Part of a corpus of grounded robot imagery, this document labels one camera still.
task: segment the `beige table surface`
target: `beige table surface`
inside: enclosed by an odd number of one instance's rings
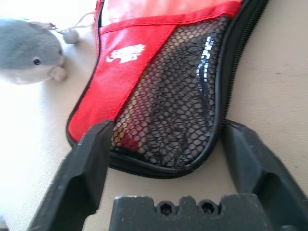
[[[94,4],[94,0],[1,1],[0,14],[40,15],[70,26],[92,11]],[[307,9],[307,0],[270,1],[240,61],[228,115],[260,135],[305,193],[308,193]],[[65,123],[95,62],[91,30],[83,29],[80,33],[82,41],[77,46],[65,46],[65,67],[70,75],[67,81],[0,85],[0,208],[12,231],[26,230],[60,162],[70,150]],[[192,195],[197,201],[208,198],[218,203],[221,196],[234,192],[220,143],[202,167],[175,180],[147,179],[110,169],[101,208],[87,219],[84,230],[108,230],[117,195],[148,195],[155,203],[171,200],[175,204],[183,195]]]

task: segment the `mesh netting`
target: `mesh netting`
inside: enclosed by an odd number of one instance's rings
[[[196,159],[212,134],[215,74],[229,18],[179,26],[120,113],[112,150],[169,168]]]

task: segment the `white string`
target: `white string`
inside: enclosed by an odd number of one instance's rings
[[[92,22],[92,23],[89,24],[89,25],[80,25],[80,26],[78,26],[78,24],[81,23],[82,20],[83,20],[86,16],[88,16],[88,15],[90,15],[90,14],[95,14],[95,11],[88,12],[88,13],[86,13],[85,15],[83,15],[83,16],[79,19],[79,21],[78,21],[74,26],[69,27],[67,30],[73,30],[73,29],[76,29],[76,28],[87,28],[87,27],[89,27],[89,26],[92,26],[92,25],[94,24],[94,22]]]

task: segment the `white logo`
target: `white logo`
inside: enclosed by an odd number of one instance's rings
[[[121,59],[120,63],[137,60],[137,57],[144,51],[145,45],[138,44],[134,46],[125,47],[119,50],[114,50],[107,56],[106,61],[112,62],[114,59]]]

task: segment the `plush dolphin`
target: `plush dolphin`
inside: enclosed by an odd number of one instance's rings
[[[0,78],[31,84],[64,80],[63,51],[58,38],[38,24],[0,18]]]

